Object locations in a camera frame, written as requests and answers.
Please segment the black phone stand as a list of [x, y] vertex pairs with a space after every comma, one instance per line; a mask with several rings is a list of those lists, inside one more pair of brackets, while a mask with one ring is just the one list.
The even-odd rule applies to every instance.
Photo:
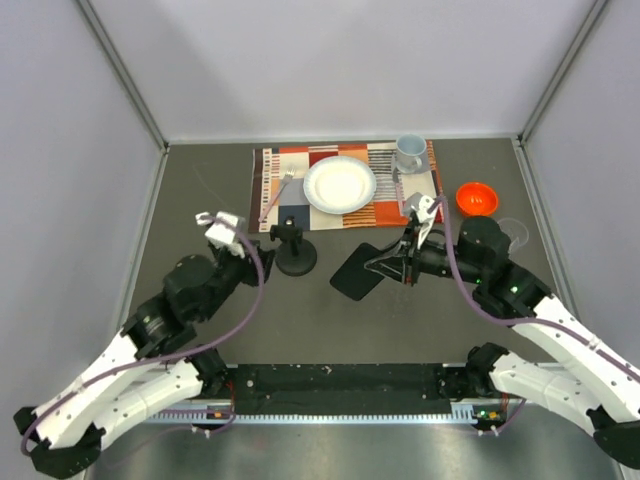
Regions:
[[295, 217], [288, 216], [282, 224], [272, 225], [270, 240], [279, 240], [275, 264], [286, 276], [301, 277], [310, 273], [317, 263], [315, 246], [303, 238], [303, 230], [296, 225]]

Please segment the black smartphone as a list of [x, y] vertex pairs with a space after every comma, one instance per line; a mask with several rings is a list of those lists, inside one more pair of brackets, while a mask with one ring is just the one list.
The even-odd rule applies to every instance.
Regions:
[[360, 244], [331, 277], [330, 285], [351, 300], [362, 300], [384, 279], [365, 268], [369, 260], [380, 255], [381, 251], [373, 245]]

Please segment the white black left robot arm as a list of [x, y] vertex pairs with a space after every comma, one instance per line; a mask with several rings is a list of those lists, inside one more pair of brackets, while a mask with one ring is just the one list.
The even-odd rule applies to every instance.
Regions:
[[276, 254], [257, 241], [251, 246], [255, 257], [213, 247], [211, 257], [181, 258], [161, 291], [137, 308], [73, 384], [15, 413], [23, 440], [34, 444], [23, 452], [37, 472], [70, 479], [156, 413], [228, 389], [229, 370], [216, 349], [184, 347], [195, 338], [196, 324], [211, 319], [238, 285], [268, 280]]

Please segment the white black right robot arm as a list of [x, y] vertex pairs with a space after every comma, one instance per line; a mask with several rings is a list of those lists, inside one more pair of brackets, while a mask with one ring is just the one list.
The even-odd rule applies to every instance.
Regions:
[[616, 462], [639, 466], [639, 370], [583, 325], [551, 289], [509, 257], [510, 239], [484, 216], [465, 219], [456, 241], [427, 240], [411, 220], [397, 243], [364, 264], [366, 270], [415, 285], [420, 274], [475, 284], [463, 297], [484, 319], [506, 326], [555, 359], [553, 374], [513, 352], [485, 345], [467, 362], [476, 394], [495, 390], [534, 402], [590, 435]]

